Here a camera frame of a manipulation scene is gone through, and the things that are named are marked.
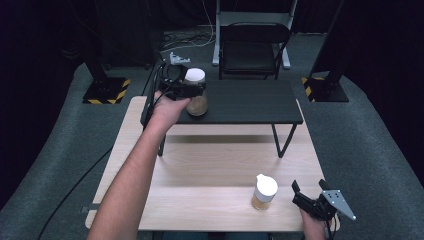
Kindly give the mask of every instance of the jar lid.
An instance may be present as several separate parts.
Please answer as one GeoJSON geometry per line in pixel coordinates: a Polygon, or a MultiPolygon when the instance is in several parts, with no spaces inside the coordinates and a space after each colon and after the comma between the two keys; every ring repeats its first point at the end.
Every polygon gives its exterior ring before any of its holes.
{"type": "Polygon", "coordinates": [[[270,202],[272,198],[274,198],[274,195],[277,193],[277,182],[272,177],[268,177],[263,174],[259,174],[256,176],[256,178],[256,197],[262,202],[270,202]]]}
{"type": "Polygon", "coordinates": [[[205,81],[205,72],[200,68],[190,68],[187,70],[185,80],[190,84],[197,84],[198,82],[205,81]]]}

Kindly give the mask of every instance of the human arm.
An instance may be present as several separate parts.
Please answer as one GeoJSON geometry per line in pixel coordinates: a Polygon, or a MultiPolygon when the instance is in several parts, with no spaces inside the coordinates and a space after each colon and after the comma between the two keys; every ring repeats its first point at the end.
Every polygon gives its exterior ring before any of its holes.
{"type": "Polygon", "coordinates": [[[303,233],[305,240],[325,240],[325,223],[312,218],[307,212],[300,209],[303,220],[303,233]]]}
{"type": "Polygon", "coordinates": [[[189,101],[162,97],[155,105],[149,124],[107,190],[88,239],[136,239],[159,145],[189,101]]]}

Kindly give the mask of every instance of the white jar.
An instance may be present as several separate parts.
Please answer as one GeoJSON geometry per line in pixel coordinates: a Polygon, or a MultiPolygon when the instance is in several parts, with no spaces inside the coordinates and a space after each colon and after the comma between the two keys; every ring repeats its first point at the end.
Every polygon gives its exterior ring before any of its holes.
{"type": "Polygon", "coordinates": [[[252,197],[252,205],[259,210],[268,209],[272,199],[278,190],[277,182],[272,178],[259,174],[256,176],[257,183],[252,197]]]}
{"type": "MultiPolygon", "coordinates": [[[[190,68],[184,80],[187,85],[199,85],[205,81],[205,72],[199,68],[190,68]]],[[[191,102],[187,106],[187,112],[193,116],[201,116],[207,110],[208,99],[206,98],[205,90],[203,91],[203,95],[191,98],[191,102]]]]}

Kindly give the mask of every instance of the hand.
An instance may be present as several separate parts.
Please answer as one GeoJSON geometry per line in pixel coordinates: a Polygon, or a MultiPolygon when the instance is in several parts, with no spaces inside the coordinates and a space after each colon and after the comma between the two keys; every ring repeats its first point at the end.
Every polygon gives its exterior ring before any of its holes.
{"type": "Polygon", "coordinates": [[[312,218],[307,212],[300,209],[303,220],[303,233],[305,240],[325,240],[325,223],[312,218]]]}
{"type": "MultiPolygon", "coordinates": [[[[161,94],[160,91],[155,92],[155,99],[159,98],[161,94]]],[[[160,97],[156,102],[149,125],[158,124],[168,131],[178,121],[181,111],[187,107],[190,101],[189,98],[173,101],[166,96],[160,97]]]]}

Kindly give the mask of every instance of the gray carpet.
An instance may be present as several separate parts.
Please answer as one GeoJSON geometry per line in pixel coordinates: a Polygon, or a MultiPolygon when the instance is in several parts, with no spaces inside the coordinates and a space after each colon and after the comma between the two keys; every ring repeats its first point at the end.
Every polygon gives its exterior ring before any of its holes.
{"type": "MultiPolygon", "coordinates": [[[[343,78],[341,84],[350,102],[307,100],[301,77],[309,74],[324,37],[294,35],[287,46],[292,67],[281,71],[279,80],[291,82],[324,175],[330,185],[342,190],[358,217],[355,222],[342,217],[336,239],[422,239],[422,186],[367,96],[343,78]]],[[[211,66],[213,45],[173,52],[190,58],[188,67],[205,70],[207,81],[217,79],[218,69],[211,66]]],[[[162,54],[169,59],[169,52],[162,54]]],[[[36,239],[70,189],[112,147],[126,108],[133,96],[142,93],[150,70],[113,68],[107,74],[132,80],[123,101],[116,105],[82,104],[91,75],[85,65],[77,69],[50,138],[0,213],[0,239],[36,239]]],[[[108,155],[72,191],[41,239],[86,237],[86,213],[81,209],[91,203],[107,159],[108,155]]],[[[139,239],[151,236],[151,232],[140,232],[139,239]]],[[[275,233],[274,237],[300,239],[301,235],[275,233]]]]}

